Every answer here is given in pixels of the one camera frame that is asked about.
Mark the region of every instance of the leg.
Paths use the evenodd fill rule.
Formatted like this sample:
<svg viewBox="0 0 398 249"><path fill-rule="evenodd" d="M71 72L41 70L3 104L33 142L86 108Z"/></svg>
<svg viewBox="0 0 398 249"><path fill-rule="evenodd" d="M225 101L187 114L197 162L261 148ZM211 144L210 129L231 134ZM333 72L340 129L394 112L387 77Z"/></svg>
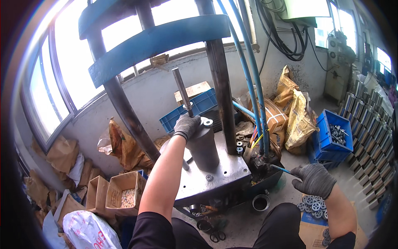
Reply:
<svg viewBox="0 0 398 249"><path fill-rule="evenodd" d="M172 218L174 237L176 238L176 249L213 249L207 244L199 232L178 218Z"/></svg>
<svg viewBox="0 0 398 249"><path fill-rule="evenodd" d="M277 205L264 219L253 248L304 248L299 237L300 210L293 203Z"/></svg>

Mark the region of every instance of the concrete wall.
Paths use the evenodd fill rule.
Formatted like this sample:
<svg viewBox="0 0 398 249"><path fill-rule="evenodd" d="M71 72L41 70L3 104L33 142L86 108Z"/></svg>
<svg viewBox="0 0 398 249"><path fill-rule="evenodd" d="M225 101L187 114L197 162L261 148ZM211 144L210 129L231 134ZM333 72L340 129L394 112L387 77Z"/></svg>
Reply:
<svg viewBox="0 0 398 249"><path fill-rule="evenodd" d="M252 14L257 44L259 45L259 49L255 51L255 57L257 65L260 67L268 39L259 23L255 8L252 9ZM277 26L285 29L290 29L291 27L281 21L277 21ZM314 29L309 28L308 31L314 44ZM294 40L292 33L287 31L286 33L281 32L279 35L288 47L293 50ZM234 47L225 49L225 52L232 96L239 97L248 91L239 56ZM322 66L326 68L326 51L324 49L316 49L316 54ZM326 72L319 66L309 41L305 56L299 62L290 61L271 43L269 44L263 72L260 75L265 96L272 97L275 95L277 82L285 65L288 65L293 71L294 81L300 86L302 91L309 92L312 99L322 97ZM174 67L179 67L186 87L205 80L213 87L213 80L205 52L169 62L165 67L170 70ZM152 69L123 83L123 89L151 139L155 140L164 136L166 132L159 119L177 107L174 92L178 88L173 74L159 69ZM115 175L122 170L115 157L107 156L97 151L98 138L107 129L109 119L112 116L115 117L115 121L122 128L125 128L108 96L104 95L75 117L62 131L62 134L67 139L77 139L84 156L91 158L94 164L100 167L108 176ZM26 141L25 145L28 147L30 143L31 140Z"/></svg>

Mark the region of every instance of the stacked metal parts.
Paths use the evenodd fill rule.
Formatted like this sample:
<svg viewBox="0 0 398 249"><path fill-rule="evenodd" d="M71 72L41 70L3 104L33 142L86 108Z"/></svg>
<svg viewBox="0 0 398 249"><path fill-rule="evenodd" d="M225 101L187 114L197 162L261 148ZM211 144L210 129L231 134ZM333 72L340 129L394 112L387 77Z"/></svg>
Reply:
<svg viewBox="0 0 398 249"><path fill-rule="evenodd" d="M381 107L382 101L379 93L368 93L363 83L357 81L338 111L350 120L354 151L346 161L363 186L370 209L377 207L394 174L390 164L394 158L392 119Z"/></svg>

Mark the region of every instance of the scissors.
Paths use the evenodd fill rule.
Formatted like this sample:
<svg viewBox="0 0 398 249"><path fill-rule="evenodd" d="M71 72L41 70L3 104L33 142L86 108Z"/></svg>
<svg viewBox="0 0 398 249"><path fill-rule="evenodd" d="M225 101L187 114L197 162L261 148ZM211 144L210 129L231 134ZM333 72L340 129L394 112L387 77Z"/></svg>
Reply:
<svg viewBox="0 0 398 249"><path fill-rule="evenodd" d="M220 240L225 240L225 233L223 231L214 231L210 234L210 240L218 243Z"/></svg>

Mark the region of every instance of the metal shaft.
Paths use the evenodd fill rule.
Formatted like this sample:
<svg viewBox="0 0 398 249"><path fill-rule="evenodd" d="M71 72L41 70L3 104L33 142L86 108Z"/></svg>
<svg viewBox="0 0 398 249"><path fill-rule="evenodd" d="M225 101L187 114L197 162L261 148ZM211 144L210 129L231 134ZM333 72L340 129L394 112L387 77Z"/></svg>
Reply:
<svg viewBox="0 0 398 249"><path fill-rule="evenodd" d="M195 0L199 15L216 14L212 0ZM231 86L225 59L224 45L221 39L205 41L207 59L219 107L222 131L224 133L227 153L236 155L235 119L232 113Z"/></svg>
<svg viewBox="0 0 398 249"><path fill-rule="evenodd" d="M101 30L93 30L87 34L87 41L94 61L98 60L106 53ZM137 141L138 145L145 152L148 158L155 163L160 156L160 152L153 144L152 140L146 133L140 120L135 114L117 77L113 77L103 86L108 94L109 99L115 107L116 112L122 119L130 134Z"/></svg>
<svg viewBox="0 0 398 249"><path fill-rule="evenodd" d="M155 26L149 0L136 1L135 11L140 20L142 30Z"/></svg>
<svg viewBox="0 0 398 249"><path fill-rule="evenodd" d="M183 107L185 110L188 111L189 116L191 118L193 118L194 116L193 116L193 112L192 112L192 105L191 105L191 102L189 101L188 93L187 93L187 90L185 89L184 82L182 81L182 77L181 77L178 67L174 68L172 70L172 72L174 75L174 79L176 80L179 93L181 94L182 101L184 103Z"/></svg>

